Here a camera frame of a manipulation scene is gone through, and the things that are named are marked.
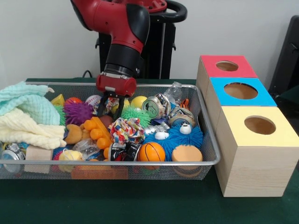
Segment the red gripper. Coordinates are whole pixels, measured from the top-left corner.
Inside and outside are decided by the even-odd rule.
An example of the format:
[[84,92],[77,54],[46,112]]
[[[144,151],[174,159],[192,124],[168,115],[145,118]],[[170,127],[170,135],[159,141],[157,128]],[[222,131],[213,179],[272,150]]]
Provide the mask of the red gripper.
[[106,109],[108,92],[115,92],[115,98],[119,100],[119,106],[114,114],[114,120],[117,120],[122,114],[125,96],[133,96],[136,90],[136,80],[133,77],[124,78],[123,75],[116,74],[98,75],[96,86],[100,92],[104,92],[98,107],[98,117],[101,117]]

